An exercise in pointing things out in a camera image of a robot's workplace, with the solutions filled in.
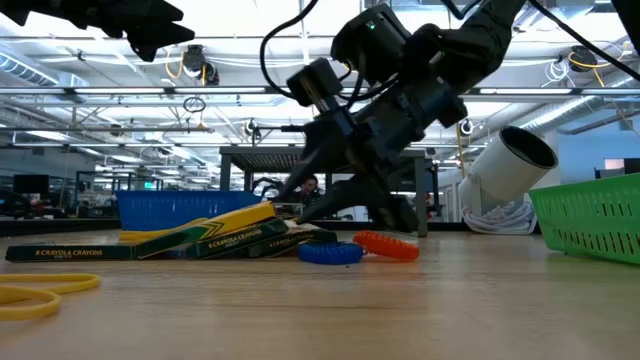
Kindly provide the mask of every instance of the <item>blue ring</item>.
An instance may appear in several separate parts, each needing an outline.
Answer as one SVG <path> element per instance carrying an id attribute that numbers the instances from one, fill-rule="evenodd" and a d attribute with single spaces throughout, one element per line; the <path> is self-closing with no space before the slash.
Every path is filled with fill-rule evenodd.
<path id="1" fill-rule="evenodd" d="M 298 250 L 302 261 L 322 265 L 347 265 L 360 262 L 364 250 L 357 244 L 304 244 Z"/>

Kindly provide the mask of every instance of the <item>wooden table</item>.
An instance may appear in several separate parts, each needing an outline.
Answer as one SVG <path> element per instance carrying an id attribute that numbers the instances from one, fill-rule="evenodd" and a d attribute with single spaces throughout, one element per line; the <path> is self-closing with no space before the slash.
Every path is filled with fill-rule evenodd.
<path id="1" fill-rule="evenodd" d="M 344 239 L 349 233 L 342 233 Z M 114 232 L 56 234 L 105 243 Z M 430 233 L 415 263 L 295 258 L 11 264 L 89 272 L 46 319 L 0 323 L 0 359 L 637 359 L 640 268 L 540 238 Z"/>

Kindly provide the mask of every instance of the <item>blue basket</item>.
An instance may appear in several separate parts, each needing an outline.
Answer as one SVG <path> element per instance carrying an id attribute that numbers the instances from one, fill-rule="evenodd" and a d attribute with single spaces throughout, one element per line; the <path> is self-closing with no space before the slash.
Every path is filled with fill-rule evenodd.
<path id="1" fill-rule="evenodd" d="M 122 230 L 170 229 L 260 202 L 244 191 L 118 191 Z"/>

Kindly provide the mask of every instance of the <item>green plastic basket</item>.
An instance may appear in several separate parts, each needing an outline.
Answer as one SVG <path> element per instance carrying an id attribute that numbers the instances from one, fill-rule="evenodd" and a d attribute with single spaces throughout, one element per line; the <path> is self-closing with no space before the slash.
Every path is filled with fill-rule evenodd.
<path id="1" fill-rule="evenodd" d="M 529 195 L 549 249 L 640 264 L 640 174 Z"/>

